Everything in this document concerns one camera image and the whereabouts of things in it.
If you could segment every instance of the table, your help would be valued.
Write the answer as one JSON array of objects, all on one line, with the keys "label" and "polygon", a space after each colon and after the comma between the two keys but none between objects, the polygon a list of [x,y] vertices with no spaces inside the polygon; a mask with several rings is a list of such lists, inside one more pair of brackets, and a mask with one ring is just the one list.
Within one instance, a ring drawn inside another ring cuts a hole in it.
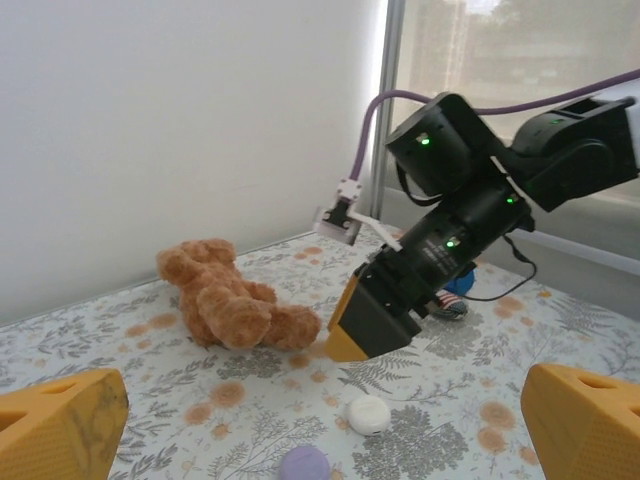
[{"label": "table", "polygon": [[[353,247],[308,234],[242,255],[243,274],[327,322],[380,239]],[[520,277],[481,263],[475,296]],[[543,479],[519,410],[529,367],[557,362],[640,383],[640,326],[531,282],[462,322],[427,318],[412,345],[360,364],[308,351],[246,353],[189,338],[162,281],[0,328],[0,393],[115,367],[131,413],[109,480],[270,479],[296,445],[315,445],[338,479]],[[348,402],[384,398],[392,428],[363,438]]]}]

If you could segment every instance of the black cable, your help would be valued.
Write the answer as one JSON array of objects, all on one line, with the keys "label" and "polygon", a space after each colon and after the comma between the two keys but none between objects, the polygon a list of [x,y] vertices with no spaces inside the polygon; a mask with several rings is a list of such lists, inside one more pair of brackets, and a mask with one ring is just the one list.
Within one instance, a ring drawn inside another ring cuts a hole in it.
[{"label": "black cable", "polygon": [[502,238],[504,238],[505,242],[507,242],[511,246],[511,250],[513,252],[513,256],[516,257],[516,259],[521,261],[522,263],[526,263],[526,264],[531,265],[533,267],[533,272],[527,278],[525,278],[520,283],[518,283],[515,287],[510,288],[505,293],[503,293],[502,295],[498,295],[497,297],[492,297],[492,298],[474,298],[474,297],[467,297],[466,295],[460,295],[462,298],[464,298],[466,300],[471,300],[472,302],[494,302],[496,300],[500,300],[503,297],[506,297],[511,292],[517,290],[522,285],[524,285],[525,283],[527,283],[528,281],[533,279],[533,277],[536,276],[536,274],[538,273],[538,266],[533,261],[529,260],[520,250],[518,250],[518,247],[516,247],[515,243],[513,243],[513,240],[511,240],[506,235],[503,235]]},{"label": "black cable", "polygon": [[442,200],[442,195],[438,195],[436,197],[427,198],[425,200],[420,200],[414,197],[409,190],[409,183],[407,182],[407,172],[400,166],[398,162],[396,162],[396,173],[398,174],[398,182],[400,182],[400,186],[402,187],[402,191],[409,197],[413,203],[418,205],[419,207],[429,207],[431,205],[435,205],[440,200]]}]

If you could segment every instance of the teddy bear head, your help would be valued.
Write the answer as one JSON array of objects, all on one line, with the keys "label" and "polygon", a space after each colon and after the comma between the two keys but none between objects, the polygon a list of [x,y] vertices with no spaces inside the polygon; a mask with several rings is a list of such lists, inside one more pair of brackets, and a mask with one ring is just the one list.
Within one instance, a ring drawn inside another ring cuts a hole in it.
[{"label": "teddy bear head", "polygon": [[160,277],[174,285],[184,286],[202,275],[211,265],[233,268],[236,252],[222,239],[188,240],[163,250],[156,256]]},{"label": "teddy bear head", "polygon": [[236,260],[233,244],[219,238],[188,240],[182,242],[179,247],[191,260],[205,265],[221,263],[225,266],[231,266]]}]

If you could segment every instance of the window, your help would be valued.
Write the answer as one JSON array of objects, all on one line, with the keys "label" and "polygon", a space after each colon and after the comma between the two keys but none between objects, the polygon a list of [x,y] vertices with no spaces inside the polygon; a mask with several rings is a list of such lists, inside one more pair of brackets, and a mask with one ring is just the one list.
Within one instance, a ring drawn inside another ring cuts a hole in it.
[{"label": "window", "polygon": [[[395,88],[430,97],[452,91],[473,106],[498,107],[640,67],[637,0],[403,3]],[[391,129],[419,106],[395,100]],[[508,144],[527,118],[545,110],[485,121]],[[391,158],[385,184],[399,189]],[[535,217],[540,232],[640,261],[640,180],[573,200],[552,214],[537,210]]]}]

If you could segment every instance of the yellow gripper pad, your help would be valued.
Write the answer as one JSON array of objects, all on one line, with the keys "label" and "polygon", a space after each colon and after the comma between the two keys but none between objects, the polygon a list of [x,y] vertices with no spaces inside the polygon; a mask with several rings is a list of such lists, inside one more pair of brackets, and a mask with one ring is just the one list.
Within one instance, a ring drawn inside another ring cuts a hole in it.
[{"label": "yellow gripper pad", "polygon": [[113,369],[0,396],[0,479],[105,480],[128,414]]},{"label": "yellow gripper pad", "polygon": [[521,408],[547,480],[640,479],[640,385],[534,365]]}]

